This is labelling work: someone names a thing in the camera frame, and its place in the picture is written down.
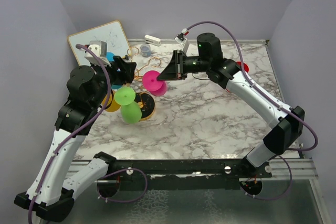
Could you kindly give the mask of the pink wine glass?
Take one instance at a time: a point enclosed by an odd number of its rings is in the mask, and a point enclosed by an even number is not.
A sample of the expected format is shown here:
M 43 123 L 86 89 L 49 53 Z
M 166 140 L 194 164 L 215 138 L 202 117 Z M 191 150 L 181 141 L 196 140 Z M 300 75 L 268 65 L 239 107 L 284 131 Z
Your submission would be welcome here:
M 154 96 L 163 96 L 167 91 L 167 84 L 165 81 L 158 81 L 159 72 L 150 70 L 143 75 L 142 84 Z

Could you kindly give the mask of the red wine glass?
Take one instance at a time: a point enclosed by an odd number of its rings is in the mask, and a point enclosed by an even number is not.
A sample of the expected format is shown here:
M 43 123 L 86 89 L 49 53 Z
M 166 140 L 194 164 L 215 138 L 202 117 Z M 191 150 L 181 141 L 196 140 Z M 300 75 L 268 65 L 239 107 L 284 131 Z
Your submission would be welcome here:
M 242 63 L 241 63 L 241 61 L 237 61 L 236 62 L 240 67 L 242 66 Z M 244 71 L 245 72 L 249 72 L 249 66 L 246 64 L 246 63 L 243 63 L 243 67 L 244 67 Z

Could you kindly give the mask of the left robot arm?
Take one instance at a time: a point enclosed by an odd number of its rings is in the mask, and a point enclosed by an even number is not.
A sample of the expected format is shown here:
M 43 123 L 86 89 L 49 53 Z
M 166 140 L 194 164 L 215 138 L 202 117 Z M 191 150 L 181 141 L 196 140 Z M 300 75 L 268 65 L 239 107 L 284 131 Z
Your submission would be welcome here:
M 45 161 L 30 188 L 15 197 L 14 203 L 28 210 L 28 222 L 39 220 L 62 222 L 71 212 L 75 200 L 100 177 L 115 175 L 115 158 L 100 154 L 84 169 L 66 178 L 69 167 L 92 125 L 107 106 L 111 86 L 131 83 L 137 64 L 121 57 L 104 68 L 77 66 L 69 76 L 69 97 L 58 112 L 55 131 Z

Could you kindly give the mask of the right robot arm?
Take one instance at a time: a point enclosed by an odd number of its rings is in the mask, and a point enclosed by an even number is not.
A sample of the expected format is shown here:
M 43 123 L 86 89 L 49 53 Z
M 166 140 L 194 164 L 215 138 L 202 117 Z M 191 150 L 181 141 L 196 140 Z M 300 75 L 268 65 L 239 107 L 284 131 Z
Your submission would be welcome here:
M 159 81 L 184 80 L 189 73 L 204 72 L 209 79 L 243 99 L 271 127 L 263 142 L 253 148 L 243 159 L 241 171 L 246 177 L 254 177 L 260 166 L 283 154 L 302 134 L 304 110 L 291 108 L 254 83 L 243 74 L 237 62 L 223 57 L 220 39 L 213 33 L 197 37 L 198 56 L 187 56 L 181 50 L 174 50 L 171 61 L 159 74 Z

